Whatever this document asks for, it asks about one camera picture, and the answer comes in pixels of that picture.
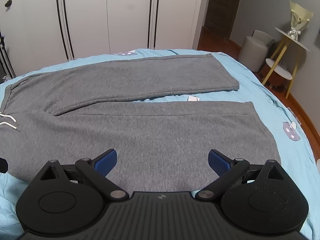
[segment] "gray round stool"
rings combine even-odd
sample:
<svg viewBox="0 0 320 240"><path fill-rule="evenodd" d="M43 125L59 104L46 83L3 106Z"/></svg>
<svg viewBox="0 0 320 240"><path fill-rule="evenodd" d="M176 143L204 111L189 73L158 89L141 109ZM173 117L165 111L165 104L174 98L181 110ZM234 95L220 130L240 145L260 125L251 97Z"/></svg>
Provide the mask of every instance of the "gray round stool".
<svg viewBox="0 0 320 240"><path fill-rule="evenodd" d="M274 42L269 34L255 30L252 36L245 38L238 61L252 72L258 72Z"/></svg>

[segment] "wooden door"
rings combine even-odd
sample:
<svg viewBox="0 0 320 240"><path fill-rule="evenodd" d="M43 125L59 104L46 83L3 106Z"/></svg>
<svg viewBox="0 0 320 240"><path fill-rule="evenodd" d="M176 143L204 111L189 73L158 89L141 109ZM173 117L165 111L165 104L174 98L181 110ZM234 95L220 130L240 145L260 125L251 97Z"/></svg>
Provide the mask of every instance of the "wooden door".
<svg viewBox="0 0 320 240"><path fill-rule="evenodd" d="M209 0L204 26L218 36L229 39L240 0Z"/></svg>

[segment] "white wardrobe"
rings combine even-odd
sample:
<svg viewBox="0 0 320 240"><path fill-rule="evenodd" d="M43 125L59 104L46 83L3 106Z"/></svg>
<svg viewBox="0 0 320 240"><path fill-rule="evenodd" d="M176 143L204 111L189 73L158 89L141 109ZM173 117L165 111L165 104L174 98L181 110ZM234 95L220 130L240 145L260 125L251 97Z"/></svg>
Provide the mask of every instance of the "white wardrobe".
<svg viewBox="0 0 320 240"><path fill-rule="evenodd" d="M17 75L138 48L191 49L201 0L0 0Z"/></svg>

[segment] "mushroom print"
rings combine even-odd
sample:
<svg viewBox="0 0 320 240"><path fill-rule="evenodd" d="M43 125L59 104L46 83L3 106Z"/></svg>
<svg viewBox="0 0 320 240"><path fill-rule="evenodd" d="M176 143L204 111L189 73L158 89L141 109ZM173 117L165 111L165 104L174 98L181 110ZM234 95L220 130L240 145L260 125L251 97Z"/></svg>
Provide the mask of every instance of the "mushroom print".
<svg viewBox="0 0 320 240"><path fill-rule="evenodd" d="M133 56L133 55L137 55L137 53L134 53L134 51L128 51L128 52L114 53L113 55L118 55L118 56Z"/></svg>
<svg viewBox="0 0 320 240"><path fill-rule="evenodd" d="M283 130L292 141L300 140L300 136L289 122L283 122Z"/></svg>

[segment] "bed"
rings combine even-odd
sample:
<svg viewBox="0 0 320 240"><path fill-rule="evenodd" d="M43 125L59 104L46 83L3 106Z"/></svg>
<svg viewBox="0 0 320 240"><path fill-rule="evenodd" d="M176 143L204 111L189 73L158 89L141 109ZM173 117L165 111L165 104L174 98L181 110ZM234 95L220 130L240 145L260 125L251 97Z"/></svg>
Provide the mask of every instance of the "bed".
<svg viewBox="0 0 320 240"><path fill-rule="evenodd" d="M74 68L82 65L93 64L111 60L135 59L144 57L162 57L170 55L198 55L207 54L205 51L196 50L149 50L137 49L128 53L117 55L100 55L81 58L67 63L45 67L17 77L0 85L0 101L4 98L5 87L13 84L27 75L36 73L53 72L62 69ZM299 141L293 141L285 134L283 122L295 121L290 111L267 89L246 67L224 53L213 53L214 57L222 63L231 76L240 83L237 91L219 91L200 93L193 96L201 101L251 101L261 121L273 134L281 158L282 167L291 176L309 204L309 214L301 229L301 233L308 239L320 239L320 176L318 174L313 153L308 139L302 128L297 125ZM173 95L162 98L145 99L143 102L172 102L187 101L190 95ZM0 174L0 239L16 239L23 233L15 215L15 204L27 187L27 183L10 174Z"/></svg>

